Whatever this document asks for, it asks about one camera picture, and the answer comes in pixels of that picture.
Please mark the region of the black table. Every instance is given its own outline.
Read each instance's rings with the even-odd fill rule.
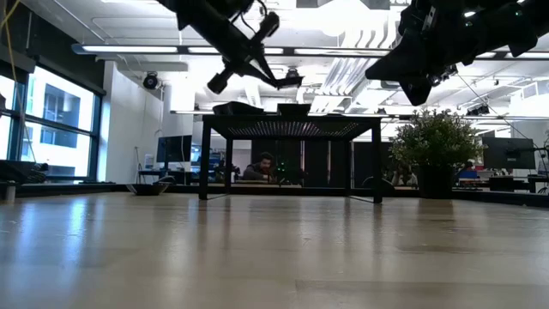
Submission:
[[[232,167],[232,142],[235,140],[296,140],[347,142],[345,146],[345,196],[351,194],[352,150],[351,142],[371,130],[374,154],[373,202],[383,201],[381,181],[381,118],[346,116],[202,116],[202,157],[200,162],[199,197],[208,199],[208,165],[212,129],[226,139],[226,175]],[[231,192],[231,179],[225,178],[226,193]]]

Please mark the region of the glass window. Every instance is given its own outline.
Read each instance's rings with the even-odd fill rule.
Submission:
[[[92,92],[38,67],[29,76],[27,114],[90,131],[93,112]],[[40,141],[55,138],[63,139],[55,132],[40,133]]]
[[[11,118],[2,116],[0,118],[0,160],[6,160],[8,158],[10,126]]]
[[[87,176],[89,136],[29,122],[27,128],[29,137],[23,139],[22,161],[48,163],[48,176]]]
[[[0,94],[6,98],[6,109],[13,109],[15,82],[0,76]]]

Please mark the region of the black metal frame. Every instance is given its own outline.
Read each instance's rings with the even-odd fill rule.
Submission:
[[[374,184],[373,184],[373,201],[374,203],[383,202],[383,193],[381,190],[382,183],[382,138],[381,138],[381,118],[372,117],[344,117],[344,116],[325,116],[325,117],[308,117],[308,116],[203,116],[202,127],[202,153],[200,162],[200,184],[198,188],[198,196],[201,200],[208,200],[208,168],[209,168],[209,149],[211,144],[211,131],[216,130],[226,139],[226,171],[225,171],[225,192],[230,194],[231,175],[232,171],[232,145],[235,140],[250,140],[250,139],[275,139],[275,140],[299,140],[299,141],[344,141],[345,147],[345,188],[338,190],[334,188],[323,189],[327,195],[338,195],[350,197],[352,195],[352,140],[368,130],[371,130],[374,155],[372,156],[374,166]],[[344,130],[344,134],[334,132],[325,132],[316,130],[313,134],[304,135],[299,130],[288,130],[280,128],[277,123],[289,124],[292,128],[299,127],[294,124],[299,123],[314,123],[314,124],[348,124]],[[245,128],[245,124],[255,124],[254,128]],[[249,194],[255,194],[257,188],[250,188]],[[299,191],[299,195],[306,195],[303,189],[295,189]]]
[[[51,73],[58,75],[57,72],[49,70]],[[94,110],[92,112],[92,129],[90,131],[82,130],[70,125],[60,124],[55,121],[35,117],[33,115],[27,115],[27,87],[29,83],[29,74],[25,76],[25,83],[15,82],[17,93],[21,100],[21,106],[17,104],[17,98],[14,96],[13,109],[2,111],[4,117],[11,118],[11,126],[9,132],[9,144],[8,144],[8,160],[19,161],[22,154],[23,138],[25,137],[25,122],[42,124],[53,129],[68,131],[84,136],[90,137],[90,149],[87,176],[47,176],[49,180],[86,180],[95,181],[97,179],[97,160],[99,156],[99,143],[100,143],[100,115],[102,108],[102,94],[85,88],[88,91],[94,93]]]

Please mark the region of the man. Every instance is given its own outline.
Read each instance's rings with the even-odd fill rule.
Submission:
[[[271,166],[273,159],[273,155],[270,153],[262,153],[261,162],[246,167],[242,180],[269,180],[269,178],[272,178]]]

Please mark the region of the plant pot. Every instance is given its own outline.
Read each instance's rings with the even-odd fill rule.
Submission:
[[[423,198],[451,199],[454,187],[453,167],[419,167],[419,195]]]

